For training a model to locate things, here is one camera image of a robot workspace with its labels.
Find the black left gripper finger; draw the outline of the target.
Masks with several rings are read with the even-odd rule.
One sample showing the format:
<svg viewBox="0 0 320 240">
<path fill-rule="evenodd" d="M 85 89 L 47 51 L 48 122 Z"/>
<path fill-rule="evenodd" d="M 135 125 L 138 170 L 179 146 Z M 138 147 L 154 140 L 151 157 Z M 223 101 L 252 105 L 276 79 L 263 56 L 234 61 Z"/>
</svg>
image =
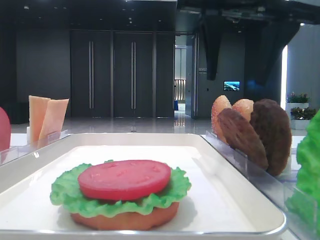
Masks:
<svg viewBox="0 0 320 240">
<path fill-rule="evenodd" d="M 219 16 L 204 15 L 200 30 L 206 56 L 207 79 L 214 81 L 217 77 L 218 58 L 223 35 L 223 20 Z"/>
</svg>

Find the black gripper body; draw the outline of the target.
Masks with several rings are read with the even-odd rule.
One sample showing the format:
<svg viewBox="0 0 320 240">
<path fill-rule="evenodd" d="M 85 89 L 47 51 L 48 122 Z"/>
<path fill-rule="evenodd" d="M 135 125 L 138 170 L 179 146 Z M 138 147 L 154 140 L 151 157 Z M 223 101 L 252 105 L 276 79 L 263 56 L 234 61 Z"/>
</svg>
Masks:
<svg viewBox="0 0 320 240">
<path fill-rule="evenodd" d="M 178 0 L 176 31 L 191 33 L 206 16 L 218 16 L 230 21 L 289 20 L 319 25 L 320 2 L 301 0 Z"/>
</svg>

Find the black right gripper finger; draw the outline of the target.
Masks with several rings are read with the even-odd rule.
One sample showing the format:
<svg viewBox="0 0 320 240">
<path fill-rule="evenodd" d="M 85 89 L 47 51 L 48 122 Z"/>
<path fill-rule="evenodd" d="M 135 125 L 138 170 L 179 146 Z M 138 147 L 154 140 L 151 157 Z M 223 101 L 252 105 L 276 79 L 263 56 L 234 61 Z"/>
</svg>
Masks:
<svg viewBox="0 0 320 240">
<path fill-rule="evenodd" d="M 253 32 L 253 76 L 257 84 L 266 84 L 275 62 L 299 29 L 298 23 L 269 23 Z"/>
</svg>

